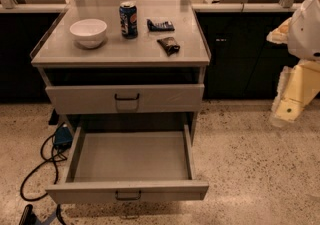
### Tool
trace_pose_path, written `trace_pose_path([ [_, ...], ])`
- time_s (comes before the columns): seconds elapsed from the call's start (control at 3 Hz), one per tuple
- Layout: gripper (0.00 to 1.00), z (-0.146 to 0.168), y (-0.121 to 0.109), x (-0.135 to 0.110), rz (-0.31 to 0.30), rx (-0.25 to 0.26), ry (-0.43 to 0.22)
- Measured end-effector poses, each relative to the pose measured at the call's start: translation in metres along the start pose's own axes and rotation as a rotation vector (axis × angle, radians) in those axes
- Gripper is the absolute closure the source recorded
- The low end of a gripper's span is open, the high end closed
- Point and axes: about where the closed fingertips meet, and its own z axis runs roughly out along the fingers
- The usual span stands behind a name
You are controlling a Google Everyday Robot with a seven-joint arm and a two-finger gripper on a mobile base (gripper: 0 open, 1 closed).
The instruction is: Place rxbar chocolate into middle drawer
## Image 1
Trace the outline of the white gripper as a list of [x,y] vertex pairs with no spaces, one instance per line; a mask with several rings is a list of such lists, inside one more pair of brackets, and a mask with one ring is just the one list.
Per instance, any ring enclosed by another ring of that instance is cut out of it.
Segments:
[[[270,31],[266,40],[275,44],[288,42],[288,18],[276,29]],[[293,68],[285,66],[280,73],[270,114],[270,123],[283,127],[293,123],[304,108],[320,93],[320,63],[300,60]]]

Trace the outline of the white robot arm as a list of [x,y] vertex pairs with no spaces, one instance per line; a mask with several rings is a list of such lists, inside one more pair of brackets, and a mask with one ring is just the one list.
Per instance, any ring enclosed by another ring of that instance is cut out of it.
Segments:
[[286,44],[299,62],[280,73],[270,123],[293,123],[320,92],[320,0],[304,0],[294,14],[267,35],[275,44]]

